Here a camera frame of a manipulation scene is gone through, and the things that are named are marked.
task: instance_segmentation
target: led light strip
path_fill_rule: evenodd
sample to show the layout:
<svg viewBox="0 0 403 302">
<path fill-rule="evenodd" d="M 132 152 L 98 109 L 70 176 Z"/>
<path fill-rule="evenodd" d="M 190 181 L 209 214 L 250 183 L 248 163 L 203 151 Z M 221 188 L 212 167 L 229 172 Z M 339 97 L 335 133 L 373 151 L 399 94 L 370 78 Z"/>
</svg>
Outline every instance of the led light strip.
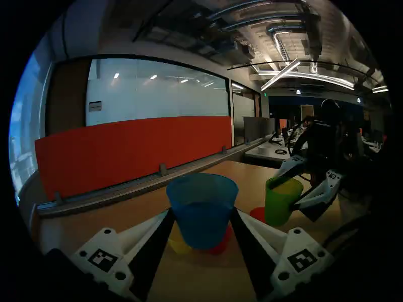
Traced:
<svg viewBox="0 0 403 302">
<path fill-rule="evenodd" d="M 259 76 L 276 76 L 280 72 L 281 71 L 275 71 L 275 70 L 260 70 Z M 318 80 L 318 81 L 323 81 L 323 82 L 339 85 L 339 86 L 342 86 L 342 87 L 350 89 L 350 90 L 354 90 L 354 84 L 345 79 L 328 77 L 326 75 L 321 75 L 321 74 L 311 74 L 311 73 L 290 71 L 287 73 L 286 77 Z"/>
<path fill-rule="evenodd" d="M 389 89 L 375 90 L 375 91 L 372 91 L 372 93 L 385 92 L 385 91 L 389 91 Z"/>
<path fill-rule="evenodd" d="M 389 91 L 386 85 L 372 88 L 372 93 L 385 92 L 385 91 Z"/>
<path fill-rule="evenodd" d="M 240 85 L 235 84 L 235 83 L 231 83 L 231 85 L 234 86 L 234 87 L 236 87 L 236 88 L 239 88 L 239 89 L 244 89 L 244 88 L 245 88 L 245 87 L 240 86 Z"/>
<path fill-rule="evenodd" d="M 299 59 L 295 59 L 292 61 L 287 67 L 285 67 L 282 71 L 280 71 L 278 74 L 276 74 L 274 77 L 272 77 L 266 84 L 264 84 L 260 89 L 263 91 L 270 85 L 274 84 L 277 80 L 279 80 L 281 77 L 285 76 L 288 74 L 291 70 L 293 70 L 295 67 L 297 67 L 299 64 L 301 64 Z"/>
</svg>

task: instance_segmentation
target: plastic cup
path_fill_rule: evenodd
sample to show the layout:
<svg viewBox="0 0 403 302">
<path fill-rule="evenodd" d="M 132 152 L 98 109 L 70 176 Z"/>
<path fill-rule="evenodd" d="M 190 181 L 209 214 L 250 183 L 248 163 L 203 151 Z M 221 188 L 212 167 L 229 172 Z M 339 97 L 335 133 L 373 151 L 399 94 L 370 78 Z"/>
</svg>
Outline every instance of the plastic cup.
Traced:
<svg viewBox="0 0 403 302">
<path fill-rule="evenodd" d="M 285 224 L 291 216 L 290 205 L 300 196 L 304 186 L 296 179 L 273 177 L 266 181 L 264 220 L 274 227 Z"/>
<path fill-rule="evenodd" d="M 195 249 L 217 246 L 237 194 L 237 185 L 221 175 L 198 173 L 172 181 L 167 195 L 185 242 Z"/>
</svg>

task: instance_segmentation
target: ceiling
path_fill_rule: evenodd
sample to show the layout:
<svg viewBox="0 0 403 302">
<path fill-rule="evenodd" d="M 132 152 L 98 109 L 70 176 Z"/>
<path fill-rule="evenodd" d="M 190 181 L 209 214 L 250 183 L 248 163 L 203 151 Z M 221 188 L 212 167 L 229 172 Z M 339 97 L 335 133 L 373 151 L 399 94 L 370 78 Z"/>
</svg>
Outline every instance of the ceiling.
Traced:
<svg viewBox="0 0 403 302">
<path fill-rule="evenodd" d="M 285 60 L 294 72 L 349 81 L 353 90 L 304 78 L 283 78 L 270 89 L 320 94 L 320 90 L 388 102 L 382 72 L 360 34 L 329 0 L 156 0 L 153 9 L 138 1 L 116 0 L 109 27 L 131 30 L 133 42 L 154 41 L 199 54 L 227 68 L 246 66 L 259 85 L 280 71 Z"/>
</svg>

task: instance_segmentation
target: red wall panel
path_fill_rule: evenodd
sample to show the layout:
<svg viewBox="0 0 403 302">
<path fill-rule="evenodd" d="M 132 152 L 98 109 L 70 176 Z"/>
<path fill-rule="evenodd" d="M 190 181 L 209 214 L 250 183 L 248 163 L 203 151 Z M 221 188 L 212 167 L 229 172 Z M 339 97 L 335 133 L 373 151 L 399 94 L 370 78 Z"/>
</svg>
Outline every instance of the red wall panel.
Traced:
<svg viewBox="0 0 403 302">
<path fill-rule="evenodd" d="M 35 141 L 49 200 L 106 188 L 231 147 L 229 116 L 139 119 L 82 127 Z"/>
</svg>

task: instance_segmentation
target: ductwork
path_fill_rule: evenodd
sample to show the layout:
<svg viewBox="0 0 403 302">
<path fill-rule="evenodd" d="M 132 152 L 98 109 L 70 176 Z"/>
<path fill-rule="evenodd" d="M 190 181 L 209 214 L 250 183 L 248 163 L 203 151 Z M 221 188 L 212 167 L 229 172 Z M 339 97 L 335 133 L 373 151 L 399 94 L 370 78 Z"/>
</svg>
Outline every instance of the ductwork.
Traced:
<svg viewBox="0 0 403 302">
<path fill-rule="evenodd" d="M 301 3 L 301 0 L 253 0 L 253 1 L 248 1 L 248 2 L 243 2 L 243 3 L 238 3 L 229 7 L 226 7 L 222 10 L 219 10 L 209 16 L 207 16 L 208 20 L 214 21 L 218 18 L 220 18 L 222 15 L 230 14 L 239 10 L 245 10 L 249 9 L 255 6 L 261 6 L 261 5 L 269 5 L 269 4 L 278 4 L 278 3 Z"/>
<path fill-rule="evenodd" d="M 271 36 L 273 43 L 276 46 L 277 51 L 279 52 L 281 58 L 286 61 L 286 65 L 290 64 L 290 57 L 288 56 L 287 51 L 284 48 L 283 43 L 279 39 L 279 35 L 281 34 L 288 34 L 288 33 L 306 33 L 306 29 L 302 25 L 298 26 L 276 26 L 267 28 L 267 34 Z"/>
<path fill-rule="evenodd" d="M 291 13 L 291 14 L 273 14 L 269 16 L 263 16 L 263 17 L 258 17 L 258 18 L 252 18 L 248 20 L 243 20 L 238 23 L 230 24 L 226 27 L 221 28 L 220 30 L 222 32 L 230 32 L 234 31 L 237 29 L 240 29 L 245 26 L 249 25 L 256 25 L 260 23 L 265 23 L 265 22 L 273 22 L 273 21 L 284 21 L 284 20 L 306 20 L 308 18 L 318 19 L 318 15 L 314 14 L 305 14 L 305 13 Z"/>
</svg>

